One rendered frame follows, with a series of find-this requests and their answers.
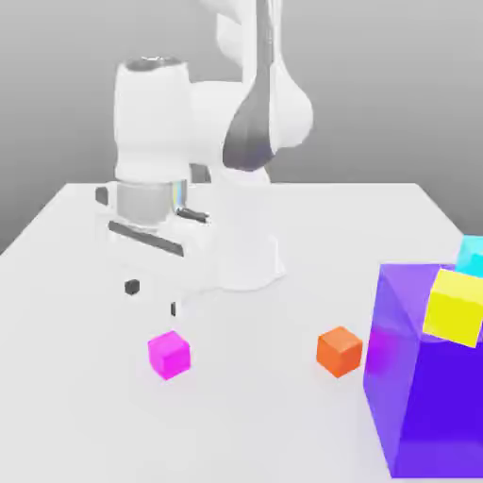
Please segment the large purple box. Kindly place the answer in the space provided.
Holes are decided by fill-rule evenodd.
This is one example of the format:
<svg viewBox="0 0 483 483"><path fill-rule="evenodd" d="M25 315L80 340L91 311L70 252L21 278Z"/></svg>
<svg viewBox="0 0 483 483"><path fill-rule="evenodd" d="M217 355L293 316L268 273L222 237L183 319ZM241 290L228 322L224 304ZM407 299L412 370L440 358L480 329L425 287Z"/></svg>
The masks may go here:
<svg viewBox="0 0 483 483"><path fill-rule="evenodd" d="M395 478L483 478L483 337L469 348L422 331L440 268L379 268L363 389Z"/></svg>

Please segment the small orange cube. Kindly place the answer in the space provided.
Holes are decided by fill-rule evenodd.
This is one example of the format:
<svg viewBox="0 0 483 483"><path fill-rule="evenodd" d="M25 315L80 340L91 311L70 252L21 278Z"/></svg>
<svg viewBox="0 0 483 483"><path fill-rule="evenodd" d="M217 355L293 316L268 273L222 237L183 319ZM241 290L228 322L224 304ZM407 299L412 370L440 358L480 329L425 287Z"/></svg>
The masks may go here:
<svg viewBox="0 0 483 483"><path fill-rule="evenodd" d="M357 369L363 342L344 326L335 327L318 337L316 360L339 378Z"/></svg>

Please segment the small cyan cube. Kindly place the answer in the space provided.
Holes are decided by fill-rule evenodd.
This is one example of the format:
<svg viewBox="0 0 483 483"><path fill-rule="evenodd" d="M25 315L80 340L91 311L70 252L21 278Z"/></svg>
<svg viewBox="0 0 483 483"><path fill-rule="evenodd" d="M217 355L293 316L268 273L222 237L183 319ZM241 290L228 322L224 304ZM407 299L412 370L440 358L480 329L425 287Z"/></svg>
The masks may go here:
<svg viewBox="0 0 483 483"><path fill-rule="evenodd" d="M483 236L463 236L455 271L483 278Z"/></svg>

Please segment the small yellow cube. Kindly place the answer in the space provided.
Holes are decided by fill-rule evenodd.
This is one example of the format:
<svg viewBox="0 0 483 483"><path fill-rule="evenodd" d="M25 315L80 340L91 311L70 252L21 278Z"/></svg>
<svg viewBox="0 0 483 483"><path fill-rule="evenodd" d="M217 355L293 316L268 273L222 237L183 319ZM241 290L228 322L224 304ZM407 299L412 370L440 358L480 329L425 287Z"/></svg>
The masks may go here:
<svg viewBox="0 0 483 483"><path fill-rule="evenodd" d="M476 348L483 325L483 278L439 269L429 293L424 334Z"/></svg>

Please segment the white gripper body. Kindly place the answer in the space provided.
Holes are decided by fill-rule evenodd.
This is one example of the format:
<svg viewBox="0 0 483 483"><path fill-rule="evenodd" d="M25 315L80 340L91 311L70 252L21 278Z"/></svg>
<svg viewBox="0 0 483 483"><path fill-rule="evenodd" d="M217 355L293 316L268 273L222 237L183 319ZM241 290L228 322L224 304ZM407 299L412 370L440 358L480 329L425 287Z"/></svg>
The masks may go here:
<svg viewBox="0 0 483 483"><path fill-rule="evenodd" d="M113 266L140 278L162 299L188 299L215 288L210 222L172 216L157 230L141 230L105 216L100 242Z"/></svg>

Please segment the small magenta cube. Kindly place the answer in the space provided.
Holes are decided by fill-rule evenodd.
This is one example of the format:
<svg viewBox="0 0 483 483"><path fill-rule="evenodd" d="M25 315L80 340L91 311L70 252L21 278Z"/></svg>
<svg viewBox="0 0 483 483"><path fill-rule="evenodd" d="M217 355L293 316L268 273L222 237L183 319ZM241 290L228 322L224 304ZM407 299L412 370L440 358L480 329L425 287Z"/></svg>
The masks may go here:
<svg viewBox="0 0 483 483"><path fill-rule="evenodd" d="M164 380L169 380L191 368L191 348L174 330L147 343L149 362Z"/></svg>

